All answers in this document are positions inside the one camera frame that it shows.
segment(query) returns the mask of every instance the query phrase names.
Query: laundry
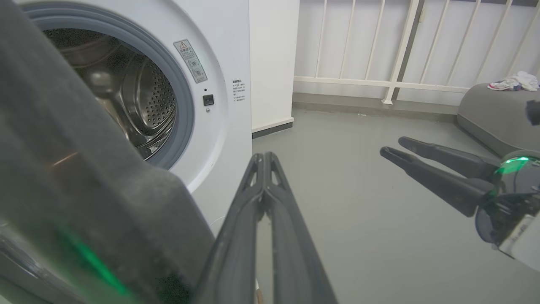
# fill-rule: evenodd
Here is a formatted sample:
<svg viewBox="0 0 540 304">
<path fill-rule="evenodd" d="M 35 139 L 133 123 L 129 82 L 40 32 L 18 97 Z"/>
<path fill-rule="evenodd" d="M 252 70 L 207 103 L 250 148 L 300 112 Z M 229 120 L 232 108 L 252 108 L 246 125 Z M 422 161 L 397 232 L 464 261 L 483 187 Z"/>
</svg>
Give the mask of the laundry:
<svg viewBox="0 0 540 304">
<path fill-rule="evenodd" d="M 500 81 L 488 84 L 488 89 L 496 91 L 518 91 L 524 89 L 534 92 L 538 89 L 538 79 L 535 75 L 519 71 L 517 74 L 506 77 L 505 79 L 502 79 Z"/>
</svg>

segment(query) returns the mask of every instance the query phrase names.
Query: white baseboard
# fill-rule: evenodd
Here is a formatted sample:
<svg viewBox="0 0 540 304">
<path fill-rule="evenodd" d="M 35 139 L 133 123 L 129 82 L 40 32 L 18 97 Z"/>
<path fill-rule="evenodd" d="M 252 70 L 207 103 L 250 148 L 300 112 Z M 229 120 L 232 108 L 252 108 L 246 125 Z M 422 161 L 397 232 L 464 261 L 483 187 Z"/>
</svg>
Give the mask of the white baseboard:
<svg viewBox="0 0 540 304">
<path fill-rule="evenodd" d="M 282 120 L 279 120 L 279 121 L 276 121 L 276 122 L 273 122 L 273 123 L 270 123 L 270 124 L 265 124 L 265 125 L 261 125 L 261 126 L 255 127 L 255 128 L 251 128 L 251 133 L 255 133 L 255 132 L 259 132 L 259 131 L 266 130 L 266 129 L 269 129 L 269 128 L 277 127 L 279 125 L 286 124 L 286 123 L 293 122 L 293 121 L 294 121 L 294 117 L 284 118 Z"/>
</svg>

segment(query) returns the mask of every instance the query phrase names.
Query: stainless steel drum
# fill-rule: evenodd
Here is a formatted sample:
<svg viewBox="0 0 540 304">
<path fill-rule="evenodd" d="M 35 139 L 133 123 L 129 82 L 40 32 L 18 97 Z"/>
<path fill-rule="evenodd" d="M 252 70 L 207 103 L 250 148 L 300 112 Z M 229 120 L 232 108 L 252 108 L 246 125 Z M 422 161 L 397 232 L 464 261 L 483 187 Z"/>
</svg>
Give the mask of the stainless steel drum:
<svg viewBox="0 0 540 304">
<path fill-rule="evenodd" d="M 176 96 L 163 72 L 124 42 L 94 31 L 44 31 L 116 121 L 141 156 L 150 158 L 168 139 Z"/>
</svg>

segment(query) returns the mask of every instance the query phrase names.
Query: concrete floor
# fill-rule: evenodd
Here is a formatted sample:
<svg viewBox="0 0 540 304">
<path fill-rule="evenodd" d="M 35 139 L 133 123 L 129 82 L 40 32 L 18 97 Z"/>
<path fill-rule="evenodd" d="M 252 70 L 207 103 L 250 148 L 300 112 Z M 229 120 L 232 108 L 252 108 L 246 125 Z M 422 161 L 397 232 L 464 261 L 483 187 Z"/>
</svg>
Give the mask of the concrete floor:
<svg viewBox="0 0 540 304">
<path fill-rule="evenodd" d="M 540 273 L 491 249 L 462 216 L 379 155 L 397 139 L 489 155 L 453 124 L 293 110 L 294 127 L 253 141 L 279 157 L 340 304 L 539 303 Z M 273 303 L 270 223 L 257 278 Z"/>
</svg>

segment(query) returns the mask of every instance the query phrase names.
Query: white railing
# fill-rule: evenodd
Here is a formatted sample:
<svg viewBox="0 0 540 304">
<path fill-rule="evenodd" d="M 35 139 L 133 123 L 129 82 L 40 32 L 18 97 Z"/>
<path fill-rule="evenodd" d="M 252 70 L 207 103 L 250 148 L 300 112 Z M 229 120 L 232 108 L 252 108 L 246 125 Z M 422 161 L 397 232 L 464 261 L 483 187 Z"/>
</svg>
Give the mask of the white railing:
<svg viewBox="0 0 540 304">
<path fill-rule="evenodd" d="M 460 44 L 460 47 L 459 47 L 459 49 L 457 51 L 457 55 L 454 58 L 453 65 L 451 67 L 451 71 L 449 73 L 446 84 L 445 85 L 438 85 L 438 84 L 426 84 L 426 83 L 424 83 L 424 79 L 426 77 L 427 70 L 428 70 L 428 68 L 430 66 L 434 49 L 437 46 L 437 43 L 439 41 L 442 25 L 444 24 L 444 19 L 445 19 L 445 16 L 447 14 L 449 2 L 450 2 L 450 0 L 445 0 L 444 7 L 442 9 L 440 19 L 439 19 L 439 22 L 438 22 L 438 25 L 437 25 L 437 29 L 436 29 L 436 32 L 435 32 L 435 36 L 434 36 L 433 41 L 431 43 L 431 47 L 429 49 L 427 59 L 426 59 L 426 62 L 424 64 L 424 68 L 422 70 L 420 81 L 418 81 L 418 83 L 398 81 L 398 75 L 400 73 L 400 69 L 401 69 L 401 66 L 402 66 L 402 63 L 403 63 L 403 59 L 404 59 L 404 56 L 405 56 L 407 44 L 408 44 L 408 41 L 409 41 L 409 37 L 411 35 L 411 30 L 413 28 L 413 22 L 414 22 L 415 15 L 417 13 L 419 0 L 411 0 L 410 1 L 409 10 L 408 10 L 408 13 L 407 13 L 407 19 L 405 21 L 403 34 L 402 34 L 402 37 L 401 37 L 401 42 L 399 44 L 399 48 L 398 48 L 397 55 L 396 55 L 396 58 L 395 58 L 394 67 L 393 67 L 393 69 L 391 71 L 391 76 L 390 76 L 389 81 L 378 81 L 378 80 L 370 80 L 369 79 L 369 72 L 370 72 L 370 69 L 372 67 L 372 61 L 373 61 L 373 56 L 374 56 L 374 52 L 375 52 L 375 46 L 377 44 L 377 39 L 379 37 L 379 28 L 381 26 L 381 20 L 382 20 L 382 16 L 383 16 L 383 12 L 384 12 L 385 0 L 381 0 L 381 8 L 380 8 L 380 13 L 379 13 L 379 19 L 377 20 L 377 26 L 376 26 L 376 29 L 375 29 L 375 35 L 374 35 L 374 38 L 373 38 L 373 44 L 372 44 L 372 48 L 371 48 L 371 52 L 370 52 L 369 59 L 368 59 L 368 64 L 367 64 L 366 76 L 365 76 L 364 79 L 347 79 L 347 78 L 343 78 L 343 68 L 346 65 L 347 49 L 349 47 L 351 27 L 353 26 L 353 17 L 354 17 L 354 13 L 355 13 L 356 0 L 352 1 L 352 9 L 351 9 L 351 13 L 350 13 L 349 26 L 348 26 L 348 29 L 347 29 L 347 38 L 346 38 L 346 42 L 345 42 L 345 50 L 344 50 L 344 53 L 343 53 L 343 59 L 342 59 L 342 63 L 341 63 L 340 77 L 339 78 L 319 77 L 319 69 L 320 69 L 320 65 L 321 65 L 320 64 L 321 63 L 320 62 L 321 61 L 321 48 L 322 48 L 322 45 L 323 45 L 323 39 L 324 39 L 324 35 L 325 35 L 325 22 L 326 22 L 325 19 L 326 19 L 326 10 L 327 10 L 327 0 L 324 0 L 323 13 L 322 13 L 322 26 L 321 26 L 321 32 L 320 32 L 320 38 L 319 38 L 319 51 L 318 51 L 318 55 L 317 55 L 315 77 L 295 76 L 294 80 L 296 82 L 367 85 L 367 86 L 372 86 L 372 87 L 385 87 L 385 88 L 388 88 L 388 91 L 387 91 L 385 97 L 382 100 L 382 102 L 385 103 L 385 104 L 392 104 L 391 97 L 392 97 L 392 94 L 393 94 L 395 88 L 422 89 L 422 90 L 458 92 L 458 93 L 467 92 L 469 90 L 469 88 L 466 88 L 466 87 L 453 87 L 453 86 L 450 86 L 449 84 L 450 84 L 451 80 L 453 79 L 453 77 L 455 76 L 456 66 L 457 66 L 460 58 L 463 56 L 463 54 L 462 54 L 463 45 L 464 45 L 465 41 L 467 40 L 467 37 L 469 36 L 469 32 L 471 30 L 471 25 L 473 24 L 473 22 L 475 20 L 475 17 L 476 17 L 477 12 L 478 12 L 478 8 L 480 7 L 481 0 L 476 0 L 474 10 L 473 10 L 473 12 L 472 12 L 472 14 L 470 16 L 469 23 L 467 25 L 467 28 L 466 28 L 465 33 L 463 35 L 463 38 L 461 40 L 461 44 Z M 510 6 L 512 5 L 512 2 L 513 2 L 513 0 L 507 0 L 507 2 L 506 2 L 506 7 L 505 7 L 505 10 L 504 10 L 504 13 L 502 13 L 502 15 L 501 15 L 501 17 L 500 17 L 500 19 L 498 21 L 495 33 L 493 34 L 493 36 L 491 38 L 491 41 L 489 43 L 487 52 L 486 52 L 485 56 L 483 57 L 482 64 L 481 64 L 481 66 L 480 66 L 480 68 L 479 68 L 479 70 L 478 70 L 478 72 L 476 74 L 476 78 L 475 78 L 476 82 L 475 83 L 478 82 L 478 80 L 479 80 L 479 78 L 480 78 L 480 76 L 481 76 L 481 74 L 482 74 L 482 72 L 483 72 L 483 70 L 485 68 L 487 58 L 491 54 L 492 48 L 493 48 L 495 42 L 497 41 L 497 39 L 499 38 L 500 29 L 504 25 L 505 19 L 507 18 L 507 15 L 508 15 L 508 12 L 510 10 Z M 529 26 L 527 27 L 527 30 L 526 30 L 525 34 L 523 35 L 523 38 L 521 39 L 520 44 L 517 47 L 517 51 L 514 53 L 514 55 L 512 57 L 512 60 L 511 60 L 509 66 L 508 66 L 508 69 L 507 69 L 507 74 L 509 74 L 515 68 L 517 59 L 519 58 L 519 56 L 521 55 L 521 53 L 523 51 L 524 42 L 531 38 L 531 35 L 532 35 L 532 32 L 533 32 L 532 29 L 534 27 L 533 25 L 534 25 L 535 21 L 537 20 L 539 14 L 540 14 L 540 2 L 539 2 L 539 5 L 536 6 L 536 13 L 535 13 L 534 17 L 532 18 Z"/>
</svg>

